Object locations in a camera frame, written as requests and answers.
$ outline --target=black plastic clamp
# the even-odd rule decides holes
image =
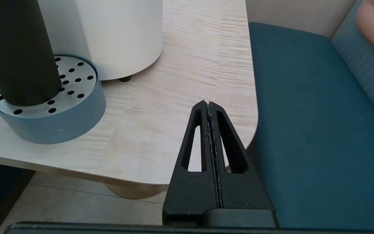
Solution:
[[[202,171],[189,172],[200,126]],[[231,173],[224,164],[223,140]],[[278,228],[275,208],[224,109],[194,105],[162,209],[164,225]]]

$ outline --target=teal seat cushion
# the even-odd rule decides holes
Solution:
[[[374,230],[374,105],[324,36],[249,23],[253,144],[281,228]]]

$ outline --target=black cylinder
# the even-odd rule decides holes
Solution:
[[[0,94],[17,106],[52,99],[60,89],[37,0],[0,0]]]

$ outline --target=white cylindrical container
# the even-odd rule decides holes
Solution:
[[[162,50],[162,0],[39,0],[55,54],[91,60],[101,80],[135,74]]]

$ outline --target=floor tile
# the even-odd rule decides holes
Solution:
[[[28,185],[1,225],[20,221],[161,225],[162,204]]]
[[[31,179],[30,184],[119,197],[117,194],[110,191],[110,189],[104,183],[101,182],[77,179],[43,172],[36,172],[33,178]],[[153,197],[141,200],[162,204],[164,203],[166,194],[167,192],[162,192]]]

